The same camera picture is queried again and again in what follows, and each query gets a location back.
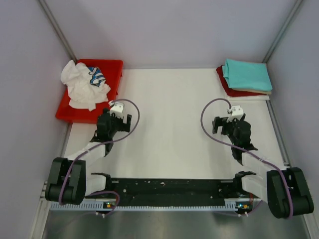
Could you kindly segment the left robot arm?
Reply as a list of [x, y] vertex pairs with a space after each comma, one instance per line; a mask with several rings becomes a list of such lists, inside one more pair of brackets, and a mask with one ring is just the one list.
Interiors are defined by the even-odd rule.
[[57, 157], [52, 161], [45, 199], [61, 205], [79, 205], [85, 196], [93, 192], [87, 186], [87, 168], [107, 156], [115, 142], [123, 140], [114, 140], [116, 133], [132, 133], [131, 122], [130, 114], [124, 119], [119, 111], [104, 109], [98, 116], [96, 130], [89, 143], [68, 157]]

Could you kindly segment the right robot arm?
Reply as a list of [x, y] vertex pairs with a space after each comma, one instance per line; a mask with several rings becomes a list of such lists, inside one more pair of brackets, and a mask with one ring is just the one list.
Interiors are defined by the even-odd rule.
[[212, 126], [213, 134], [221, 129], [221, 134], [230, 139], [232, 156], [248, 168], [232, 185], [236, 196], [244, 197], [252, 193], [266, 202], [278, 219], [314, 211], [303, 171], [298, 167], [276, 165], [258, 156], [257, 148], [251, 142], [251, 125], [248, 122], [243, 118], [229, 121], [227, 117], [215, 117]]

